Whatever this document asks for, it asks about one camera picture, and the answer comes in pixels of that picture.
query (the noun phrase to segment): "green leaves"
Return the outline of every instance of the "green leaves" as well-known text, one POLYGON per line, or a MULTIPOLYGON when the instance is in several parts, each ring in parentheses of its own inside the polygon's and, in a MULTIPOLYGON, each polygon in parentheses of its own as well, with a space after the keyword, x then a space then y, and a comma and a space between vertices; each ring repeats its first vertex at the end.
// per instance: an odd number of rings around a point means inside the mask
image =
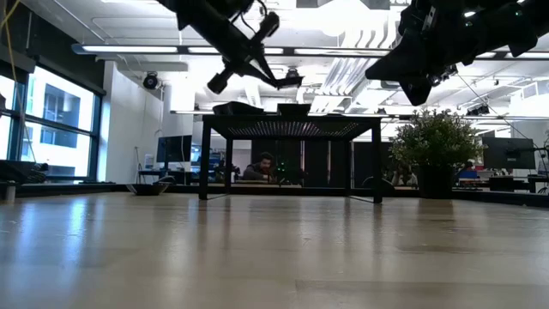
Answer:
POLYGON ((393 156, 408 165, 454 166, 482 153, 471 124, 450 110, 414 111, 410 124, 397 132, 393 156))

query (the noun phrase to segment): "potted plant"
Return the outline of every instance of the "potted plant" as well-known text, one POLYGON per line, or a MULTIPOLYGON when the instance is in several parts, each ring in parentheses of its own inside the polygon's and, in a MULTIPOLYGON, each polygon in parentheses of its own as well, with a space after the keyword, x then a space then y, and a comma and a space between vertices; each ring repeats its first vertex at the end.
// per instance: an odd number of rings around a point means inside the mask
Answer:
POLYGON ((392 142, 395 159, 419 169, 419 194, 426 198, 451 198, 455 169, 482 154, 471 124, 450 110, 414 111, 392 142))

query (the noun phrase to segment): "person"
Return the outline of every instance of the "person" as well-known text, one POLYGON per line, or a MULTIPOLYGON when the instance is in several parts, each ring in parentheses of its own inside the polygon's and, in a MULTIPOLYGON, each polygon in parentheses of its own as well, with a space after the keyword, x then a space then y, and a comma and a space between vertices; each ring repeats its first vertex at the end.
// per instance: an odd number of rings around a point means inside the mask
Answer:
POLYGON ((269 180, 269 178, 273 177, 271 169, 273 160, 273 155, 270 153, 262 153, 260 162, 250 164, 246 167, 242 180, 269 180))

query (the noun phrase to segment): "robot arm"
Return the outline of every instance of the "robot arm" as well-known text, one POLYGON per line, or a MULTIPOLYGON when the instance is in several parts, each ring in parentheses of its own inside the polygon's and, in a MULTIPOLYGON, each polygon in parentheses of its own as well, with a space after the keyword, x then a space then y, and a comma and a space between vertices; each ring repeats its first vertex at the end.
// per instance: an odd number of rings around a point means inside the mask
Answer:
POLYGON ((265 59, 262 42, 273 35, 280 25, 276 13, 263 12, 265 18, 251 39, 232 24, 230 19, 250 10, 254 0, 157 1, 176 13, 179 30, 192 27, 223 57, 225 69, 208 83, 212 92, 220 94, 233 74, 253 76, 277 89, 301 86, 301 76, 276 79, 265 59), (251 61, 256 61, 259 69, 251 61))
POLYGON ((414 106, 476 56, 508 45, 518 57, 549 33, 547 0, 413 0, 401 13, 401 43, 366 77, 401 84, 414 106), (465 16, 465 12, 476 12, 465 16))

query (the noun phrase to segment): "yellow cable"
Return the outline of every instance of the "yellow cable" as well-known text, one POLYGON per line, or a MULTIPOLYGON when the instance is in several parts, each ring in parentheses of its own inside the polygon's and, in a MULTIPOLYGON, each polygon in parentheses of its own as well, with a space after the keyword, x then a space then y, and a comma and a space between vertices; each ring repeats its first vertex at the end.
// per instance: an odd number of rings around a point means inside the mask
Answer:
POLYGON ((14 14, 15 9, 17 9, 17 6, 19 5, 20 2, 21 2, 21 0, 15 1, 14 6, 11 7, 11 10, 9 11, 8 14, 6 14, 6 9, 4 8, 3 13, 5 14, 5 17, 3 18, 3 21, 2 21, 2 23, 0 24, 0 31, 2 31, 3 26, 6 25, 6 24, 8 23, 9 18, 14 14))
MULTIPOLYGON (((19 3, 19 1, 17 1, 15 3, 14 8, 17 6, 18 3, 19 3)), ((13 74, 14 82, 17 82, 17 74, 15 72, 14 53, 13 53, 13 49, 11 48, 11 33, 9 32, 8 19, 9 19, 9 15, 6 15, 6 18, 4 18, 4 20, 2 21, 2 26, 0 27, 0 29, 2 29, 3 25, 5 24, 5 26, 6 26, 6 37, 8 39, 9 61, 11 62, 11 73, 13 74)), ((21 102, 21 96, 19 95, 19 91, 17 91, 17 90, 18 90, 18 87, 15 86, 15 89, 14 89, 15 101, 16 101, 17 105, 19 106, 19 113, 24 114, 25 111, 23 111, 23 104, 21 102)), ((34 155, 34 150, 33 150, 33 145, 31 143, 30 134, 28 134, 27 124, 23 124, 23 127, 25 128, 25 131, 23 132, 23 135, 27 134, 28 147, 31 150, 31 154, 33 154, 33 161, 34 161, 34 163, 36 163, 36 156, 34 155)))

